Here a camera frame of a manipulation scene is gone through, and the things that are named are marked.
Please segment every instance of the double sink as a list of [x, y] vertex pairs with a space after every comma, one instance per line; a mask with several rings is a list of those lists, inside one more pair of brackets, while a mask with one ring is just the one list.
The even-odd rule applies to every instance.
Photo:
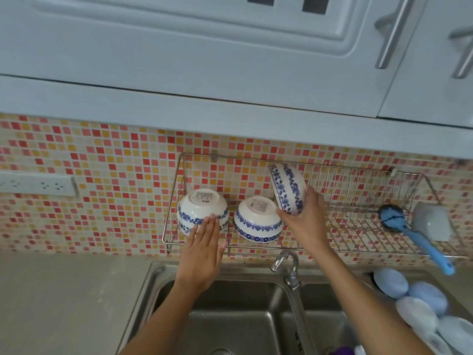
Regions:
[[[177, 264], [153, 262], [120, 349], [133, 338], [168, 296]], [[353, 272], [395, 313], [394, 302], [372, 282], [375, 268]], [[341, 346], [359, 344], [327, 278], [318, 269], [299, 269], [302, 286], [285, 282], [288, 268], [222, 264], [210, 288], [195, 302], [174, 355], [329, 355]], [[447, 296], [450, 312], [463, 308], [427, 272], [403, 271], [410, 282], [428, 281]]]

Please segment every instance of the stainless steel rack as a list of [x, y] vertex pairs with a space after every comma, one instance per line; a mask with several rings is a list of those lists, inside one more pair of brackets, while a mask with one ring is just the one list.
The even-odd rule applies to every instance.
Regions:
[[[223, 156], [216, 152], [210, 155], [180, 154], [162, 236], [166, 252], [183, 250], [186, 236], [177, 226], [176, 208], [188, 191], [206, 187], [223, 193], [232, 218], [238, 203], [246, 197], [260, 194], [274, 199], [267, 169], [271, 163], [282, 162]], [[386, 231], [376, 213], [385, 203], [397, 204], [404, 210], [409, 222], [411, 210], [418, 201], [441, 204], [424, 174], [401, 172], [396, 168], [384, 170], [285, 163], [296, 167], [308, 184], [324, 194], [327, 236], [336, 252], [426, 256], [409, 238]], [[242, 180], [242, 174], [246, 176], [245, 180]], [[241, 182], [245, 182], [247, 187], [242, 188]], [[228, 231], [220, 235], [228, 242], [229, 256], [268, 257], [278, 255], [282, 249], [304, 251], [286, 227], [277, 240], [258, 244], [240, 237], [232, 222], [229, 223]], [[456, 232], [449, 242], [432, 244], [448, 257], [467, 257]]]

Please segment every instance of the wall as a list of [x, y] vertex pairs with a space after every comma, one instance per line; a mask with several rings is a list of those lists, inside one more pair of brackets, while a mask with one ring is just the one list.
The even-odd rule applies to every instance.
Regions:
[[[275, 142], [211, 134], [183, 133], [115, 124], [93, 124], [34, 116], [0, 114], [0, 168], [69, 174], [78, 197], [0, 195], [0, 249], [36, 252], [92, 252], [166, 256], [160, 242], [177, 159], [182, 152], [220, 154], [263, 160], [420, 172], [428, 175], [467, 251], [473, 249], [473, 162], [368, 149]], [[234, 200], [271, 195], [265, 167], [224, 160], [211, 166], [189, 163], [188, 187], [208, 184]], [[419, 192], [432, 201], [425, 182]], [[238, 249], [244, 240], [230, 236], [231, 258], [258, 260], [271, 251]], [[360, 232], [348, 234], [361, 244]], [[290, 232], [278, 245], [295, 244]], [[383, 244], [367, 244], [380, 249]], [[301, 252], [302, 258], [307, 255]], [[340, 254], [349, 263], [418, 264], [418, 256]]]

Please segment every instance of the faucet spout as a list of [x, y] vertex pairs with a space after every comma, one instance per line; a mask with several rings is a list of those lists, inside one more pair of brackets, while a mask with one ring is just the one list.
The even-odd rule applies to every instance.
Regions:
[[276, 258], [275, 262], [271, 265], [271, 270], [277, 272], [282, 262], [285, 261], [289, 256], [292, 257], [292, 269], [289, 274], [284, 278], [286, 284], [292, 289], [296, 290], [302, 284], [297, 279], [297, 270], [299, 268], [299, 257], [296, 252], [292, 250], [283, 250], [280, 255]]

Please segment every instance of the hand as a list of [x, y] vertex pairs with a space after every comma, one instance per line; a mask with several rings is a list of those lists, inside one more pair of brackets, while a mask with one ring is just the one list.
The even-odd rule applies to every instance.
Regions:
[[195, 225], [177, 268], [175, 284], [195, 297], [208, 289], [219, 273], [227, 242], [219, 245], [220, 221], [214, 214], [206, 217], [199, 231]]
[[327, 226], [323, 195], [317, 193], [313, 187], [307, 186], [307, 195], [304, 209], [298, 216], [292, 216], [277, 209], [281, 220], [290, 228], [300, 245], [312, 255], [330, 250], [327, 240]]

